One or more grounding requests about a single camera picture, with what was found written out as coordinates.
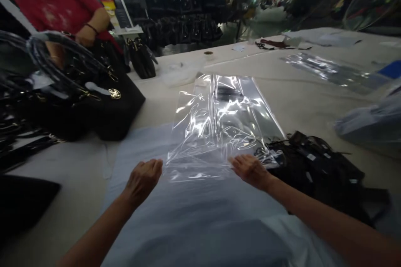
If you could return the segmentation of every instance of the hand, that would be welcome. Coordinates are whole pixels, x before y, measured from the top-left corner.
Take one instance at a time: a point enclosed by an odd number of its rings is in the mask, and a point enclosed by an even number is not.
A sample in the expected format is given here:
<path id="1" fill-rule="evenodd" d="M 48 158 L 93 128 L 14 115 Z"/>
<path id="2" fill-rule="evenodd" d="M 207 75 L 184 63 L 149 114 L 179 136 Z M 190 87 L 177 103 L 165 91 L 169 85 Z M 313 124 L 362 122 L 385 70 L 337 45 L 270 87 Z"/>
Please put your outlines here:
<path id="1" fill-rule="evenodd" d="M 236 175 L 259 190 L 267 192 L 271 180 L 276 179 L 253 155 L 243 154 L 235 158 L 230 157 L 228 160 L 233 165 L 232 169 Z"/>
<path id="2" fill-rule="evenodd" d="M 162 160 L 140 162 L 131 172 L 127 186 L 120 198 L 127 202 L 133 210 L 139 207 L 152 192 L 162 175 Z"/>
<path id="3" fill-rule="evenodd" d="M 75 41 L 84 47 L 92 47 L 95 39 L 96 32 L 86 25 L 75 35 Z"/>

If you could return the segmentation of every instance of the clear plastic bag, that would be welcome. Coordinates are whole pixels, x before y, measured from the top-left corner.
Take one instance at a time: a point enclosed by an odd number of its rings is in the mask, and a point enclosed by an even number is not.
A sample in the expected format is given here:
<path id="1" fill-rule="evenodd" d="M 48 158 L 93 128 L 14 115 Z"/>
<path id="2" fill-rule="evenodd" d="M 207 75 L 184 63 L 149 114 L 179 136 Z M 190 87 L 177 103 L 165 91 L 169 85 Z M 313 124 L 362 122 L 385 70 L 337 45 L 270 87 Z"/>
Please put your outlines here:
<path id="1" fill-rule="evenodd" d="M 401 157 L 401 93 L 350 111 L 335 122 L 334 130 L 345 140 Z"/>
<path id="2" fill-rule="evenodd" d="M 391 81 L 381 74 L 362 72 L 307 53 L 290 55 L 282 60 L 361 95 L 369 94 Z"/>
<path id="3" fill-rule="evenodd" d="M 267 144 L 284 134 L 252 78 L 202 75 L 194 94 L 180 92 L 172 138 L 166 169 L 171 181 L 187 181 L 227 177 L 228 157 L 239 154 L 276 167 Z"/>
<path id="4" fill-rule="evenodd" d="M 160 76 L 164 84 L 168 87 L 183 86 L 192 83 L 196 78 L 196 74 L 204 65 L 204 58 L 179 62 L 165 68 L 160 68 Z"/>

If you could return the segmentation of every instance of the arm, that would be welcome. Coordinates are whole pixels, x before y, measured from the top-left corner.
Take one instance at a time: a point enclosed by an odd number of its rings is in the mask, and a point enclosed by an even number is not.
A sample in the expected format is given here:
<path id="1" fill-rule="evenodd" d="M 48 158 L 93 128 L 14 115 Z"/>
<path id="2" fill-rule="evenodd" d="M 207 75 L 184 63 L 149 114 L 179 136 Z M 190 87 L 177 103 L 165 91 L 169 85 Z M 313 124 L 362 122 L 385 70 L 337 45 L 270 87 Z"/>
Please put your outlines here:
<path id="1" fill-rule="evenodd" d="M 64 48 L 58 43 L 46 42 L 47 50 L 49 50 L 51 60 L 61 70 L 64 69 Z"/>
<path id="2" fill-rule="evenodd" d="M 90 47 L 96 38 L 96 32 L 105 31 L 110 23 L 110 16 L 98 0 L 77 0 L 92 13 L 92 19 L 75 34 L 76 41 L 85 47 Z"/>
<path id="3" fill-rule="evenodd" d="M 252 155 L 230 158 L 230 162 L 238 176 L 270 194 L 350 266 L 401 266 L 401 247 L 376 230 L 285 184 Z"/>
<path id="4" fill-rule="evenodd" d="M 163 161 L 154 159 L 146 163 L 140 162 L 132 171 L 121 195 L 58 265 L 100 266 L 124 224 L 156 186 L 162 173 L 162 165 Z"/>

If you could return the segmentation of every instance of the blue object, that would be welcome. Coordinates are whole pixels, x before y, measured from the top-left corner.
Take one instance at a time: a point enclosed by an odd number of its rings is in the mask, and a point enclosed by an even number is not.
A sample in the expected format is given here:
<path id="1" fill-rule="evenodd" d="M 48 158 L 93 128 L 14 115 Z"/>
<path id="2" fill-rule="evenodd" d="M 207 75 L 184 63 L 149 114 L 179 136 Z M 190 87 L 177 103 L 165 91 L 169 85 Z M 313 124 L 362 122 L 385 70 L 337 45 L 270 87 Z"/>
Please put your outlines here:
<path id="1" fill-rule="evenodd" d="M 396 60 L 391 64 L 387 65 L 380 71 L 379 74 L 396 79 L 401 76 L 401 60 Z"/>

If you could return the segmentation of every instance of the table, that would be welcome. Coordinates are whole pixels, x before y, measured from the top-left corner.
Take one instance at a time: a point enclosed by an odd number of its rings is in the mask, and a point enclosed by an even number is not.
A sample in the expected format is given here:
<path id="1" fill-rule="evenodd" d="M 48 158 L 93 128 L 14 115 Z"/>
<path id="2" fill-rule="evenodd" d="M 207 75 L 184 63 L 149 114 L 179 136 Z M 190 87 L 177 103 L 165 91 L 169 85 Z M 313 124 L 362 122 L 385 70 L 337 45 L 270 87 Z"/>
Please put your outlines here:
<path id="1" fill-rule="evenodd" d="M 337 29 L 323 28 L 325 33 Z M 359 37 L 362 41 L 351 48 L 320 47 L 314 45 L 311 54 L 336 61 L 344 61 L 367 71 L 377 67 L 371 61 L 391 62 L 400 59 L 396 48 L 380 42 L 399 42 L 398 38 L 343 31 L 344 36 Z M 282 36 L 269 37 L 282 40 Z M 260 50 L 255 45 L 245 46 L 243 52 L 232 50 L 233 45 L 208 49 L 215 59 L 207 61 L 205 72 L 254 76 L 285 133 L 299 130 L 326 140 L 335 150 L 352 153 L 348 156 L 366 173 L 365 186 L 387 188 L 400 192 L 399 160 L 372 153 L 336 136 L 331 123 L 350 109 L 371 104 L 386 88 L 361 96 L 295 69 L 280 60 L 301 50 Z M 179 61 L 200 59 L 205 50 L 180 53 L 157 58 L 160 67 Z M 174 119 L 179 91 L 193 91 L 193 84 L 176 88 L 165 86 L 160 77 L 140 80 L 129 74 L 146 97 L 146 102 L 133 128 L 157 126 Z M 35 156 L 25 165 L 11 172 L 14 175 L 43 178 L 58 182 L 62 189 L 40 222 L 5 249 L 1 266 L 54 266 L 99 216 L 106 191 L 104 174 L 113 166 L 117 142 L 102 142 L 89 137 L 76 143 L 58 144 Z"/>

